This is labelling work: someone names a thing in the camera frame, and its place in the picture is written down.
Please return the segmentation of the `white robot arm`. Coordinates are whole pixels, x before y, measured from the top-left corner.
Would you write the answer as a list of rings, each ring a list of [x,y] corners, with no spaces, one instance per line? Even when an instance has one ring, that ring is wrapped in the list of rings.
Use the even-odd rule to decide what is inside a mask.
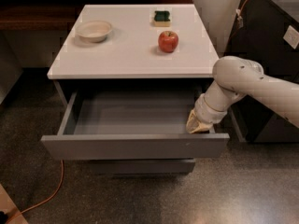
[[[259,63],[235,56],[218,59],[212,76],[213,82],[199,96],[189,114],[188,133],[210,130],[222,121],[231,105],[247,95],[299,127],[298,84],[270,77]]]

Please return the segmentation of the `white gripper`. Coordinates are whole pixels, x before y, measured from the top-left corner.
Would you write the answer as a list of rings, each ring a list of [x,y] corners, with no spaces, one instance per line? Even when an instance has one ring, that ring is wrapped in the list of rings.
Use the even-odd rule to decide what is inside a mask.
[[[188,116],[186,131],[188,133],[206,132],[211,129],[212,124],[220,123],[226,115],[226,111],[216,111],[209,107],[204,94],[201,94]]]

